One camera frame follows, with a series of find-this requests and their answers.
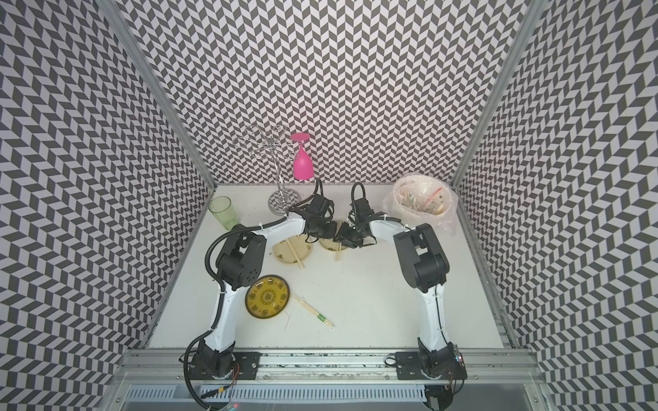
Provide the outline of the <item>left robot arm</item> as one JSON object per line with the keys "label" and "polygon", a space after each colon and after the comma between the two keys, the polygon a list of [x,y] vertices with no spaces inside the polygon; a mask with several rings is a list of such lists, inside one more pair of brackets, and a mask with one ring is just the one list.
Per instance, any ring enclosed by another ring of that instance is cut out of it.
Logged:
{"label": "left robot arm", "polygon": [[210,329],[196,337],[180,357],[186,382],[236,373],[233,353],[238,311],[246,292],[261,276],[266,252],[276,243],[306,234],[309,224],[330,224],[325,215],[331,209],[332,202],[317,179],[313,194],[290,207],[281,219],[253,227],[238,224],[211,244],[204,266],[219,286],[219,294]]}

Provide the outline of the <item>chopsticks green label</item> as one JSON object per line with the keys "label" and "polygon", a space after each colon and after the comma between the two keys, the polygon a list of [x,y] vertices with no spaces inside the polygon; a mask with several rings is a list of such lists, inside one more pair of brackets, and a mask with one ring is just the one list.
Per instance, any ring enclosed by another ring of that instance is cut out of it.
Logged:
{"label": "chopsticks green label", "polygon": [[334,323],[329,320],[324,314],[320,313],[318,310],[316,310],[313,306],[308,304],[305,299],[301,298],[301,296],[291,293],[291,296],[307,311],[309,311],[317,320],[320,320],[323,324],[325,324],[327,327],[334,329],[335,325]]}

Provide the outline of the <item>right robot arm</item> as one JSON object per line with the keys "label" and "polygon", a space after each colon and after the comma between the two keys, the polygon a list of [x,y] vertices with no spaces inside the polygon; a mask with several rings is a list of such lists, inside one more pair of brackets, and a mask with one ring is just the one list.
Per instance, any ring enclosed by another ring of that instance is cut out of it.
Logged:
{"label": "right robot arm", "polygon": [[423,376],[466,381],[463,356],[447,331],[444,291],[450,264],[432,226],[411,228],[385,212],[375,212],[364,184],[354,183],[348,221],[338,228],[334,241],[345,248],[365,248],[368,238],[394,245],[403,278],[418,295],[417,359]]}

